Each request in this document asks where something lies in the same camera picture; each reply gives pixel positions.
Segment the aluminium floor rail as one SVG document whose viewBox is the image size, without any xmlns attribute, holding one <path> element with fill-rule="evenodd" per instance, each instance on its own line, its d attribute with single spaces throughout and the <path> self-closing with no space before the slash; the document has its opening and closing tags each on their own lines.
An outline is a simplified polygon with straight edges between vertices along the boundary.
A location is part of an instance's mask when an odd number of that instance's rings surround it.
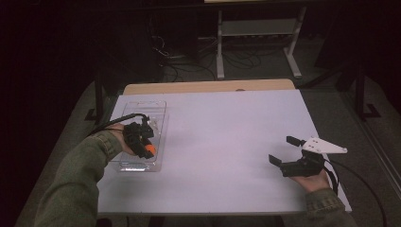
<svg viewBox="0 0 401 227">
<path fill-rule="evenodd" d="M 396 196 L 401 200 L 401 171 L 397 168 L 395 159 L 389 153 L 389 146 L 379 139 L 378 134 L 375 133 L 368 124 L 369 119 L 380 118 L 381 114 L 373 104 L 363 104 L 361 107 L 361 113 L 359 113 L 357 111 L 356 102 L 354 102 L 349 94 L 341 93 L 340 97 L 373 148 L 379 165 L 392 186 Z"/>
</svg>

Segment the black metal stand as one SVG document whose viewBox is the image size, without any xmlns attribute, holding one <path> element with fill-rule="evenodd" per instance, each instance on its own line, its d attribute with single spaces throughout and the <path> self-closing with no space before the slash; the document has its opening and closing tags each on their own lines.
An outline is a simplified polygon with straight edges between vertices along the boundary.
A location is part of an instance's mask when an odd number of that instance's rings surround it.
<svg viewBox="0 0 401 227">
<path fill-rule="evenodd" d="M 103 85 L 102 85 L 102 77 L 99 71 L 95 74 L 94 79 L 95 85 L 95 107 L 90 109 L 85 116 L 86 121 L 94 121 L 97 125 L 103 116 Z"/>
<path fill-rule="evenodd" d="M 377 111 L 373 104 L 366 104 L 364 102 L 365 96 L 365 73 L 363 71 L 362 65 L 360 62 L 357 63 L 357 75 L 355 81 L 355 110 L 357 116 L 365 121 L 367 118 L 376 118 L 380 117 L 380 113 Z"/>
</svg>

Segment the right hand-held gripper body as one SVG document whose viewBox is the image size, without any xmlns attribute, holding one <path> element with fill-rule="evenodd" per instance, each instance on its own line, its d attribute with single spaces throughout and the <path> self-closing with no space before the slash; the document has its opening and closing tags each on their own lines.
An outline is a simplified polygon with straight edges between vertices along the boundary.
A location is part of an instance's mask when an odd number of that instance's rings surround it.
<svg viewBox="0 0 401 227">
<path fill-rule="evenodd" d="M 297 161 L 282 163 L 279 167 L 284 177 L 309 177 L 318 175 L 324 168 L 324 154 L 345 154 L 348 149 L 322 140 L 310 137 L 300 147 L 302 157 Z"/>
</svg>

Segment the clear plastic tray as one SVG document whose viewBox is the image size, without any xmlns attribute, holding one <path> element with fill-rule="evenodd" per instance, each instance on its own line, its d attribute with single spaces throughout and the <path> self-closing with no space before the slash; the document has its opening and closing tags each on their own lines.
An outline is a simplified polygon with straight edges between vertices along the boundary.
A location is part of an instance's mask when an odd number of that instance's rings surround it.
<svg viewBox="0 0 401 227">
<path fill-rule="evenodd" d="M 121 124 L 129 125 L 132 122 L 142 123 L 143 115 L 149 117 L 148 123 L 154 132 L 154 136 L 150 138 L 150 141 L 156 148 L 156 154 L 154 157 L 146 159 L 121 152 L 111 160 L 111 166 L 116 171 L 157 172 L 161 169 L 168 120 L 165 101 L 129 101 L 117 103 L 111 120 L 127 116 L 128 119 L 122 120 Z"/>
</svg>

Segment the white metal desk frame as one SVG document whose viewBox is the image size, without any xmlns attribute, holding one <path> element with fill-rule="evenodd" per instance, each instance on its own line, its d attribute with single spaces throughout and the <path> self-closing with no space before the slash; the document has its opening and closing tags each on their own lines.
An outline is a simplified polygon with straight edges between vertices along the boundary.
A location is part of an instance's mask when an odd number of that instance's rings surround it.
<svg viewBox="0 0 401 227">
<path fill-rule="evenodd" d="M 306 7 L 300 8 L 295 18 L 224 21 L 223 13 L 218 12 L 218 47 L 217 47 L 217 78 L 224 79 L 224 65 L 222 55 L 222 38 L 234 36 L 262 36 L 262 35 L 290 35 L 291 42 L 283 48 L 292 75 L 296 79 L 302 73 L 293 57 L 293 51 L 305 18 Z"/>
</svg>

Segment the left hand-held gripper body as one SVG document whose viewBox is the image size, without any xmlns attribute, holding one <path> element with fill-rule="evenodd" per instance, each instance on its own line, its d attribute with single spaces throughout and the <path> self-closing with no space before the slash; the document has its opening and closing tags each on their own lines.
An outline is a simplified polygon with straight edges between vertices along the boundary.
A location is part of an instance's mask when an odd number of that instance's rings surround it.
<svg viewBox="0 0 401 227">
<path fill-rule="evenodd" d="M 124 140 L 131 148 L 135 155 L 139 154 L 145 149 L 144 139 L 150 140 L 154 136 L 153 129 L 149 125 L 149 117 L 143 115 L 142 123 L 132 122 L 126 125 L 123 130 Z"/>
</svg>

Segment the person's right hand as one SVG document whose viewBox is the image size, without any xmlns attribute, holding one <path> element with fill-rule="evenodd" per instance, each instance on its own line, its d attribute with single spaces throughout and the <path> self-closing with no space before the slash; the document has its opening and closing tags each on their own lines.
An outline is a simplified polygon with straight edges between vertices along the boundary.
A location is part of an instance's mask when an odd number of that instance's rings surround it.
<svg viewBox="0 0 401 227">
<path fill-rule="evenodd" d="M 296 176 L 291 180 L 298 183 L 307 193 L 326 189 L 330 187 L 327 174 L 322 170 L 318 175 L 309 177 Z"/>
</svg>

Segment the person's left hand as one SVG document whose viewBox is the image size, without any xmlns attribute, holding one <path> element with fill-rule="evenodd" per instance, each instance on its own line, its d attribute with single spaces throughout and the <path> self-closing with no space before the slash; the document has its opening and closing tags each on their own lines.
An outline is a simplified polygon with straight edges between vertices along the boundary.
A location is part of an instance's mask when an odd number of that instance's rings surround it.
<svg viewBox="0 0 401 227">
<path fill-rule="evenodd" d="M 131 150 L 131 148 L 126 144 L 125 140 L 124 140 L 124 135 L 123 135 L 123 130 L 124 130 L 124 126 L 120 123 L 116 123 L 113 124 L 111 126 L 108 127 L 108 130 L 111 132 L 111 134 L 117 138 L 117 140 L 119 141 L 122 150 L 126 153 L 128 153 L 129 155 L 133 155 L 134 152 Z"/>
</svg>

